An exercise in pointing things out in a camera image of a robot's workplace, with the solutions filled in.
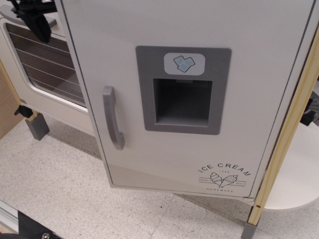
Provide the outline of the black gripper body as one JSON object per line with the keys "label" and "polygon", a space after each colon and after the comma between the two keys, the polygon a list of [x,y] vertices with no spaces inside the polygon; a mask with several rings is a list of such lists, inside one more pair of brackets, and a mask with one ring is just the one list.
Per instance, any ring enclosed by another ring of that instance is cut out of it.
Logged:
{"label": "black gripper body", "polygon": [[27,15],[39,15],[57,12],[55,1],[42,1],[42,0],[9,0],[14,9],[12,10],[17,17],[22,17],[23,14]]}

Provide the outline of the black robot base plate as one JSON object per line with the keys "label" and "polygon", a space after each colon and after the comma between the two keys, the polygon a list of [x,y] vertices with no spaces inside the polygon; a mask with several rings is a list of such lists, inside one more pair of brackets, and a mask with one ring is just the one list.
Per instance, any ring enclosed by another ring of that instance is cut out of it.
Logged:
{"label": "black robot base plate", "polygon": [[61,239],[59,235],[18,211],[18,234],[2,233],[1,239]]}

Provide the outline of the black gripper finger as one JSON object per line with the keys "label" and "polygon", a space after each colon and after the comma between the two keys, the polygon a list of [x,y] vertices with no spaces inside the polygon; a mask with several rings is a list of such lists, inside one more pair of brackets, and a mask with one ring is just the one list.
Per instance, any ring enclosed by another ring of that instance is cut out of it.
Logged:
{"label": "black gripper finger", "polygon": [[40,41],[49,42],[51,29],[44,15],[23,14],[23,21]]}

